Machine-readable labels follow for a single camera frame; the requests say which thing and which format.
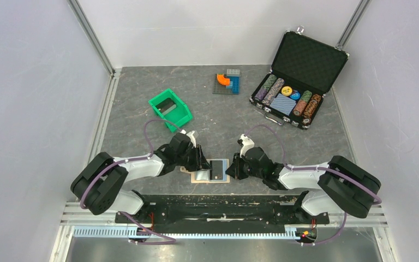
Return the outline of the beige leather card holder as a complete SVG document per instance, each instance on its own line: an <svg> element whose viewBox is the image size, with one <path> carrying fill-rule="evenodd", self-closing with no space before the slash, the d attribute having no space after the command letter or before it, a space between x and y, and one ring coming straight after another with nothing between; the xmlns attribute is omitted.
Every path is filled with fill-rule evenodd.
<svg viewBox="0 0 419 262"><path fill-rule="evenodd" d="M209 159L208 162L210 163L211 160L222 160L224 162L224 176L223 179L220 181L210 181L210 170L190 172L183 166L181 166L179 170L180 172L190 174L191 183L229 183L230 178L225 172L229 167L230 161L228 159Z"/></svg>

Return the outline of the dark card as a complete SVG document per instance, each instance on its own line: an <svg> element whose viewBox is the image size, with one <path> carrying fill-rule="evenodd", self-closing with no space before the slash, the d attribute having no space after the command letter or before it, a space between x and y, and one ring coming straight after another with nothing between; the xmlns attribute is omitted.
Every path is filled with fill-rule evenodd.
<svg viewBox="0 0 419 262"><path fill-rule="evenodd" d="M168 113L170 113L172 110L174 110L175 108L177 108L177 105L176 105L176 103L171 98L166 98L162 102L160 102L156 106L156 108L158 109L158 111L163 116L165 116Z"/></svg>

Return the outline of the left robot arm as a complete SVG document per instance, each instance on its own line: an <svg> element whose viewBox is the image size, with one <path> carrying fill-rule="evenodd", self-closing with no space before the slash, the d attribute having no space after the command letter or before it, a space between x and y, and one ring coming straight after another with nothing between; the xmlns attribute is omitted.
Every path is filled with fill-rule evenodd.
<svg viewBox="0 0 419 262"><path fill-rule="evenodd" d="M196 143L196 132L179 132L169 143L150 154L121 158L106 152L98 153L70 185L70 191L79 199L80 207L93 215L109 209L124 211L136 222L149 217L149 207L134 190L125 184L145 177L159 177L183 167L195 172L211 169Z"/></svg>

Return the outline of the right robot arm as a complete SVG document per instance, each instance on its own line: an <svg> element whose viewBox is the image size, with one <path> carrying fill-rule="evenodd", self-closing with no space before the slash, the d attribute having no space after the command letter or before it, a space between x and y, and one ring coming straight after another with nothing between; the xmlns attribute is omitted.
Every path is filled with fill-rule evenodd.
<svg viewBox="0 0 419 262"><path fill-rule="evenodd" d="M253 147L236 153L226 174L237 180L259 178L272 190L303 189L300 204L293 208L301 223L325 212L366 218L370 208L382 202L381 182L342 156L318 165L292 166L275 163L262 148Z"/></svg>

